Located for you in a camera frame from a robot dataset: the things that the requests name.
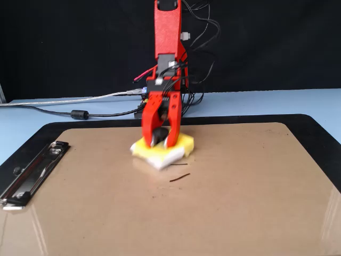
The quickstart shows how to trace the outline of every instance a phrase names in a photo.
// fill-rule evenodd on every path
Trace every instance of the white connector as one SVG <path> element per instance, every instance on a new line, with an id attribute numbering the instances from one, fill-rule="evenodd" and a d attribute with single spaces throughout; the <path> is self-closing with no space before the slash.
<path id="1" fill-rule="evenodd" d="M 168 63 L 168 67 L 169 67 L 169 68 L 172 68 L 172 67 L 174 67 L 176 64 L 177 64 L 176 61 L 170 61 L 170 62 Z"/>
<path id="2" fill-rule="evenodd" d="M 158 77 L 155 79 L 155 85 L 161 85 L 164 79 L 162 77 Z"/>
<path id="3" fill-rule="evenodd" d="M 182 33 L 180 34 L 180 40 L 182 40 L 182 41 L 187 41 L 187 40 L 189 40 L 189 39 L 191 39 L 191 33 L 182 32 Z"/>

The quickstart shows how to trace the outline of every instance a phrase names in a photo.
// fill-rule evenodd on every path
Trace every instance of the gray cable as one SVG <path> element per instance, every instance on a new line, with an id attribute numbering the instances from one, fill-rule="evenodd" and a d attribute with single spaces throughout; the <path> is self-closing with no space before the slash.
<path id="1" fill-rule="evenodd" d="M 0 103 L 6 103 L 4 92 L 2 91 L 1 85 L 0 85 Z"/>
<path id="2" fill-rule="evenodd" d="M 84 102 L 88 100 L 98 100 L 103 99 L 111 96 L 118 96 L 118 95 L 126 95 L 126 94 L 141 94 L 142 89 L 134 89 L 126 92 L 115 92 L 110 93 L 107 95 L 97 96 L 97 97 L 90 97 L 85 99 L 79 99 L 79 100 L 57 100 L 57 101 L 45 101 L 45 102 L 21 102 L 21 103 L 4 103 L 0 104 L 0 107 L 9 107 L 9 106 L 20 106 L 20 105 L 49 105 L 49 104 L 70 104 L 70 103 L 79 103 Z"/>

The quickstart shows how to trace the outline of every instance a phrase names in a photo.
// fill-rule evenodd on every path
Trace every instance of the light blue table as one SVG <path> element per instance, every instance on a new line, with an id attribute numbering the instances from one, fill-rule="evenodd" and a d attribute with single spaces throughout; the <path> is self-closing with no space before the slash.
<path id="1" fill-rule="evenodd" d="M 111 114 L 135 109 L 140 103 L 140 98 L 138 96 L 111 97 L 87 103 L 40 107 L 55 111 L 79 109 L 87 110 L 91 114 Z M 51 100 L 53 99 L 13 102 Z M 189 109 L 186 117 L 271 114 L 309 115 L 341 143 L 341 89 L 207 93 L 201 104 Z M 110 119 L 132 118 L 134 118 L 133 114 Z M 72 121 L 76 122 L 67 116 L 49 115 L 31 109 L 1 108 L 0 164 L 43 125 Z"/>

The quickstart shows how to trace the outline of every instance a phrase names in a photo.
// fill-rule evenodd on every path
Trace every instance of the metal clip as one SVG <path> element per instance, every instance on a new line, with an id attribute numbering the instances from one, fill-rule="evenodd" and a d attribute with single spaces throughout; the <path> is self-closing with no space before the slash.
<path id="1" fill-rule="evenodd" d="M 69 148 L 63 141 L 46 145 L 0 196 L 3 210 L 23 209 Z"/>

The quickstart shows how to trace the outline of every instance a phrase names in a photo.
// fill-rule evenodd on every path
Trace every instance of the sponge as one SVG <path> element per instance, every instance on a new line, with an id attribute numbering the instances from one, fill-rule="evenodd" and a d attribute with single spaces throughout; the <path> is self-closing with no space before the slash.
<path id="1" fill-rule="evenodd" d="M 145 159 L 156 169 L 161 170 L 169 166 L 183 156 L 189 156 L 194 149 L 194 138 L 186 134 L 180 133 L 177 142 L 173 147 L 165 148 L 164 143 L 160 142 L 154 147 L 147 147 L 144 138 L 135 142 L 130 151 L 133 156 Z"/>

